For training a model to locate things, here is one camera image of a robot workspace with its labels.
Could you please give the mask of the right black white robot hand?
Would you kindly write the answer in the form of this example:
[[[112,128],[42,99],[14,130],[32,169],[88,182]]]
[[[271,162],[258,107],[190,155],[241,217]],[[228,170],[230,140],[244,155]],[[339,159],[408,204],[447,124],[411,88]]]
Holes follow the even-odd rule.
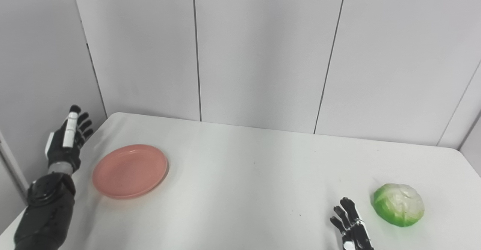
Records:
[[[342,250],[374,250],[365,222],[359,216],[355,203],[343,197],[340,205],[333,207],[336,216],[330,222],[338,229],[342,239]]]

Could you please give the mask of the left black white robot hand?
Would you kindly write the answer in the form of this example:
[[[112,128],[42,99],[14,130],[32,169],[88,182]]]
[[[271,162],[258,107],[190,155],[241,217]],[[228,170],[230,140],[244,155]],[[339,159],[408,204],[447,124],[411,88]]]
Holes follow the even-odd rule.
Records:
[[[45,147],[48,173],[74,174],[81,165],[80,151],[93,133],[89,113],[72,105],[61,127],[48,137]]]

